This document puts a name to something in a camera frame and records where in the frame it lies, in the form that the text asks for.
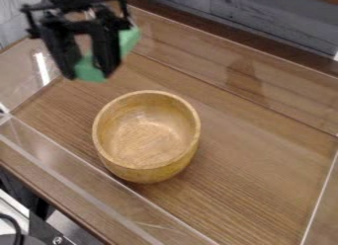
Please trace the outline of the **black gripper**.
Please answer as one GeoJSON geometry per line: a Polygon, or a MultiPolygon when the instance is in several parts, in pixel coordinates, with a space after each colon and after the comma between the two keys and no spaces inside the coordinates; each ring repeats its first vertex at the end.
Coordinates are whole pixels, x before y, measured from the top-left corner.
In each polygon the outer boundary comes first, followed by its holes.
{"type": "Polygon", "coordinates": [[[98,18],[94,21],[92,57],[94,65],[106,77],[116,70],[122,63],[119,44],[119,19],[127,26],[131,25],[131,13],[127,0],[43,0],[36,4],[24,4],[20,12],[28,21],[27,32],[32,39],[42,38],[62,75],[75,78],[75,65],[82,59],[82,52],[75,41],[74,33],[62,25],[40,26],[34,17],[35,12],[56,12],[63,17],[67,14],[92,10],[98,17],[99,10],[107,11],[114,18],[98,18]]]}

